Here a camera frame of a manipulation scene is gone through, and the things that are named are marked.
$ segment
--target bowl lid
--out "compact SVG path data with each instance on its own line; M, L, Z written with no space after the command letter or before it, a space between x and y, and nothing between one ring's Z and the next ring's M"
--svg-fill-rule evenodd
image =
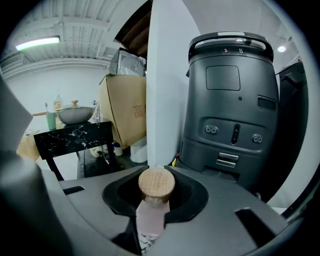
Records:
M57 109L56 111L74 110L74 109L93 109L93 107L77 105L78 103L77 100L73 100L71 101L71 103L72 105L65 105L63 108Z

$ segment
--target white container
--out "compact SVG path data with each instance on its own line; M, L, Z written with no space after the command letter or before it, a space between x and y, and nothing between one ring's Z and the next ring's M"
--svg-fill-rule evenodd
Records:
M123 150L122 150L120 144L116 142L116 143L113 144L113 146L114 146L115 155L118 156L118 157L122 156Z
M135 163L143 163L148 160L147 137L143 137L130 146L130 159Z

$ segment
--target metal appliance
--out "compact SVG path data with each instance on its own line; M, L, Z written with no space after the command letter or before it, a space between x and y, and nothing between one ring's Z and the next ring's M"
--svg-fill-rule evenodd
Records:
M109 72L116 75L145 76L146 59L120 48L114 54Z

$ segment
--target bowl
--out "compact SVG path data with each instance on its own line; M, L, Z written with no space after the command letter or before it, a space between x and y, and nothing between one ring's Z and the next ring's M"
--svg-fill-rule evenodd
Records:
M78 106L77 100L72 101L73 105L58 109L56 115L65 125L74 125L88 121L94 114L94 107Z

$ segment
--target cup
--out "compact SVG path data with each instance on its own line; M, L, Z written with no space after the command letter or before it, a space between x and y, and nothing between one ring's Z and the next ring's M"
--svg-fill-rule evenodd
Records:
M46 123L48 124L49 130L56 129L56 113L55 112L47 112L45 114Z

